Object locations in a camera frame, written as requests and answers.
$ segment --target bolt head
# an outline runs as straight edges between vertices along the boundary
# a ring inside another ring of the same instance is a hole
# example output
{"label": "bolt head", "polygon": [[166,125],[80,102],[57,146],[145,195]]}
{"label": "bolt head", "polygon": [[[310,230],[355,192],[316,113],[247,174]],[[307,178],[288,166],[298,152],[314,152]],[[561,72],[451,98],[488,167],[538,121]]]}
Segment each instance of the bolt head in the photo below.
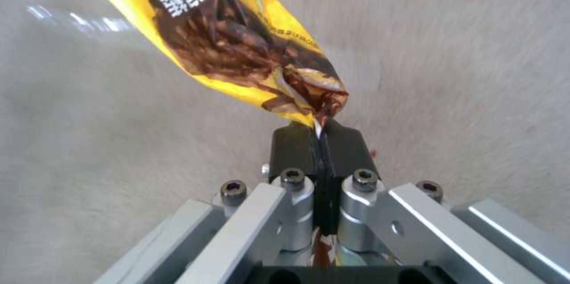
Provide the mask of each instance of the bolt head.
{"label": "bolt head", "polygon": [[281,187],[289,191],[299,191],[305,186],[305,172],[298,168],[287,168],[281,172]]}
{"label": "bolt head", "polygon": [[444,198],[443,187],[434,181],[419,181],[415,186],[438,203],[441,203],[441,199]]}
{"label": "bolt head", "polygon": [[357,169],[352,173],[352,185],[358,191],[374,191],[378,184],[378,175],[370,169]]}
{"label": "bolt head", "polygon": [[236,207],[248,196],[248,188],[240,180],[227,181],[220,187],[220,196],[224,205]]}

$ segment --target silver metal arm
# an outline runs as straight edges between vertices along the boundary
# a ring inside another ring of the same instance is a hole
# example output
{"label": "silver metal arm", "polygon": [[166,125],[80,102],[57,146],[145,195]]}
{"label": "silver metal arm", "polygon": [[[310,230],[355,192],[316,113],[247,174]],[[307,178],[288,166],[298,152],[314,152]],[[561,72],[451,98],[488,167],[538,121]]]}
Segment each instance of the silver metal arm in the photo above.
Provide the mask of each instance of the silver metal arm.
{"label": "silver metal arm", "polygon": [[365,225],[401,263],[436,264],[460,283],[541,282],[414,185],[364,192],[352,183],[349,177],[342,184],[338,234],[348,249],[362,249],[351,231],[360,234]]}

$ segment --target metal linkage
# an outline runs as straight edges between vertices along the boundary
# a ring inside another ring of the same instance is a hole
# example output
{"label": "metal linkage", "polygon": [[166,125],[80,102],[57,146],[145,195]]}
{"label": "metal linkage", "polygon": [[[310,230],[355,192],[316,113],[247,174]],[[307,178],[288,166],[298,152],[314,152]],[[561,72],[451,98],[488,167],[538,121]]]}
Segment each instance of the metal linkage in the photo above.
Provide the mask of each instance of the metal linkage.
{"label": "metal linkage", "polygon": [[300,169],[288,168],[271,185],[281,185],[291,195],[291,208],[284,220],[291,232],[283,250],[296,252],[304,249],[311,244],[313,233],[313,182]]}
{"label": "metal linkage", "polygon": [[190,199],[95,283],[173,283],[224,221],[219,207]]}
{"label": "metal linkage", "polygon": [[288,178],[273,183],[279,187],[255,188],[177,283],[242,283],[259,263],[295,264],[307,255],[314,187],[301,170],[282,175]]}
{"label": "metal linkage", "polygon": [[570,283],[570,250],[491,199],[452,209],[457,217],[547,283]]}
{"label": "metal linkage", "polygon": [[342,183],[338,240],[346,248],[387,249],[402,264],[436,264],[460,283],[541,282],[414,185],[380,189],[359,191],[352,178]]}

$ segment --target small silver screw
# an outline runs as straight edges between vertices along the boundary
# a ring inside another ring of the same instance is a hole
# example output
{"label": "small silver screw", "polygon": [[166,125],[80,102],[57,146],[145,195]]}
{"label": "small silver screw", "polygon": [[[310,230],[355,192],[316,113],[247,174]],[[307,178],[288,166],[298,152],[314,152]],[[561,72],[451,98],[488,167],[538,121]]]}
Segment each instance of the small silver screw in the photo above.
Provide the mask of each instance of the small silver screw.
{"label": "small silver screw", "polygon": [[300,191],[305,186],[305,172],[298,168],[287,168],[281,172],[281,187],[289,191]]}
{"label": "small silver screw", "polygon": [[222,203],[236,207],[244,202],[244,199],[248,196],[248,188],[240,180],[227,181],[220,187],[220,196],[222,197]]}
{"label": "small silver screw", "polygon": [[352,173],[352,185],[358,191],[369,193],[376,189],[378,175],[370,169],[357,169]]}
{"label": "small silver screw", "polygon": [[436,182],[419,181],[415,186],[438,203],[441,203],[441,199],[444,198],[444,189]]}

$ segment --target yellow plastic packet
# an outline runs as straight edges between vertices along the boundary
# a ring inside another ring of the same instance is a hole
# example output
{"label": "yellow plastic packet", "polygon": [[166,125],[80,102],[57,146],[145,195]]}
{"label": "yellow plastic packet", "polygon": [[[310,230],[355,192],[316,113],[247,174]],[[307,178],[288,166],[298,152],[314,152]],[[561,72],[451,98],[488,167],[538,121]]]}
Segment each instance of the yellow plastic packet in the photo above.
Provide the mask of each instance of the yellow plastic packet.
{"label": "yellow plastic packet", "polygon": [[313,126],[348,98],[315,40],[278,0],[110,0],[202,84]]}

